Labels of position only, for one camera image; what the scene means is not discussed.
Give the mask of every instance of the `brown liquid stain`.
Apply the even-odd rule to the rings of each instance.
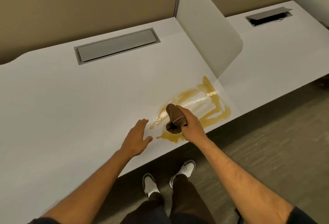
[[[193,97],[197,97],[199,93],[204,93],[204,97],[191,101],[189,103],[185,103],[186,101],[191,100]],[[202,79],[202,84],[198,84],[196,85],[196,88],[188,89],[171,98],[161,108],[160,114],[154,119],[153,123],[150,126],[150,129],[153,129],[154,126],[163,123],[164,120],[169,121],[169,117],[166,112],[166,107],[169,103],[175,105],[182,105],[185,108],[193,107],[191,111],[195,114],[195,112],[200,110],[202,107],[207,107],[207,98],[210,98],[211,100],[211,104],[209,106],[211,108],[215,106],[215,108],[199,118],[203,128],[214,125],[219,121],[226,120],[231,116],[232,111],[230,107],[224,103],[224,101],[218,95],[218,92],[213,87],[212,83],[206,76],[204,76]],[[166,130],[165,125],[163,126],[162,134],[158,136],[157,139],[159,138],[167,139],[174,143],[178,143],[179,139],[185,140],[182,133],[172,134]]]

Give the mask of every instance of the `floor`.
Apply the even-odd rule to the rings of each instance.
[[[208,134],[229,157],[319,224],[329,219],[329,91],[306,85]],[[146,200],[150,172],[170,212],[168,181],[194,159],[194,183],[217,223],[237,222],[235,206],[202,153],[191,143],[120,177],[95,223],[120,223]]]

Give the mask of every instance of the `black sleeve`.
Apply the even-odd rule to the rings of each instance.
[[[298,207],[294,207],[288,218],[287,224],[316,224],[316,222]]]
[[[40,217],[40,218],[34,219],[29,224],[60,224],[60,223],[55,221],[52,218]]]

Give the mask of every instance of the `shoe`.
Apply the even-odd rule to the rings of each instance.
[[[181,169],[179,170],[179,172],[176,175],[174,175],[173,177],[171,177],[171,179],[169,181],[170,187],[172,187],[176,176],[183,174],[187,178],[189,178],[194,169],[195,169],[195,162],[193,160],[189,160],[189,161],[185,162],[183,164],[183,166],[181,167]]]
[[[147,173],[143,176],[143,189],[144,189],[144,192],[146,193],[147,197],[149,197],[149,198],[153,192],[160,193],[153,176],[149,173]]]

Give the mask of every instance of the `hand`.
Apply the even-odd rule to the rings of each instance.
[[[123,141],[121,151],[130,156],[131,158],[140,155],[153,140],[153,137],[148,136],[143,140],[144,130],[148,120],[138,120],[136,125],[128,132],[126,139]]]
[[[190,110],[179,105],[177,105],[177,108],[184,114],[187,120],[187,126],[182,126],[182,132],[185,139],[191,143],[194,143],[196,146],[203,143],[205,140],[208,140],[199,119],[193,115]]]

